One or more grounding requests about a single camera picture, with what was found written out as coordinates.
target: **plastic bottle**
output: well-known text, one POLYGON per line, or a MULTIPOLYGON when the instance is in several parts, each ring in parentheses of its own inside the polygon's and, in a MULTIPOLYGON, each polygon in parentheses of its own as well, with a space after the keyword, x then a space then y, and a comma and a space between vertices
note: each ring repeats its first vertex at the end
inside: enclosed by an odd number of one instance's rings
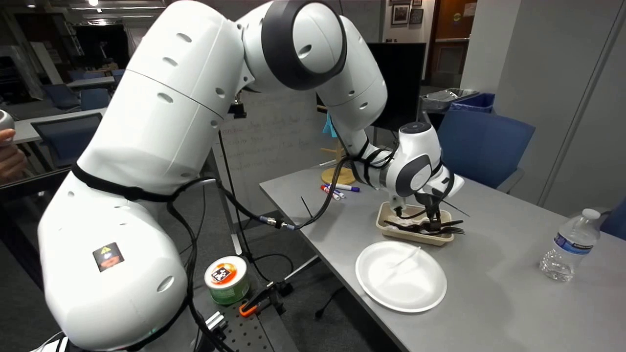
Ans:
POLYGON ((594 222, 600 213, 593 209, 573 217, 558 228, 552 249, 543 256, 539 268, 557 281, 569 281, 580 261, 591 251, 600 238, 594 222))

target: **red marker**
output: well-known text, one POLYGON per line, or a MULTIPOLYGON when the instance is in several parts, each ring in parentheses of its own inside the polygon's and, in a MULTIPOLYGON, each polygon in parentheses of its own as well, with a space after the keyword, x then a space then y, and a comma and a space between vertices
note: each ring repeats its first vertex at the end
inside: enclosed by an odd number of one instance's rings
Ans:
MULTIPOLYGON (((321 190, 323 190, 324 192, 326 192, 327 194, 330 193, 331 190, 328 189, 328 187, 326 187, 325 185, 321 185, 319 187, 321 190)), ((341 200, 341 198, 339 198, 338 195, 336 195, 335 193, 332 194, 332 197, 335 198, 335 200, 341 200)))

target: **can lid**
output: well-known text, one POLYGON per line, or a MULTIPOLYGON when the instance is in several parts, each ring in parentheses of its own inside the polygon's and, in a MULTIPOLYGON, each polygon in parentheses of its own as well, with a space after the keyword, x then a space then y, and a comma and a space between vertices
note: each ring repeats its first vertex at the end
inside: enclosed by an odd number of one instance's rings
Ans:
POLYGON ((595 220, 600 217, 600 213, 597 212, 597 210, 587 208, 583 210, 583 216, 588 219, 595 220))
POLYGON ((204 273, 204 282, 211 289, 230 288, 244 278, 247 266, 245 260, 237 256, 217 259, 204 273))

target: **bottle cap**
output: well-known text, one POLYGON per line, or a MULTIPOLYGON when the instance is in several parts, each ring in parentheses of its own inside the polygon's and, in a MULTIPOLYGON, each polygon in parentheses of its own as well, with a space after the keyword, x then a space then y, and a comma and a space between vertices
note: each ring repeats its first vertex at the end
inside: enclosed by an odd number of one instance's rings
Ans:
POLYGON ((583 210, 583 216, 588 219, 595 220, 600 217, 600 213, 598 213, 596 210, 587 208, 583 210))

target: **cardboard tray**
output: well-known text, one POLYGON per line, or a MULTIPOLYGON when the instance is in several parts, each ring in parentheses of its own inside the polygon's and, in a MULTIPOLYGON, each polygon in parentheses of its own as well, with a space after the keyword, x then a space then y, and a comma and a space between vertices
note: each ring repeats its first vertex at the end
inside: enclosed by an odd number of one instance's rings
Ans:
MULTIPOLYGON (((417 214, 418 212, 422 210, 424 210, 424 207, 418 207, 415 205, 407 204, 406 209, 404 210, 403 213, 406 215, 413 215, 413 214, 417 214)), ((417 234, 415 232, 410 232, 410 231, 398 230, 395 227, 390 228, 388 227, 389 225, 385 224, 384 222, 385 220, 400 223, 400 221, 398 221, 399 218, 396 217, 395 212, 391 210, 391 208, 389 207, 389 202, 385 202, 381 204, 381 208, 378 211, 378 219, 376 219, 376 227, 378 227, 381 230, 383 235, 406 239, 406 240, 414 241, 414 242, 434 244, 436 246, 443 246, 444 244, 448 242, 452 242, 452 240, 454 240, 454 234, 442 234, 442 235, 431 236, 431 235, 417 234)), ((422 214, 412 220, 414 223, 420 224, 425 220, 428 221, 428 217, 426 216, 426 214, 422 214)), ((449 222, 449 221, 452 221, 452 215, 449 212, 442 210, 441 222, 449 222)))

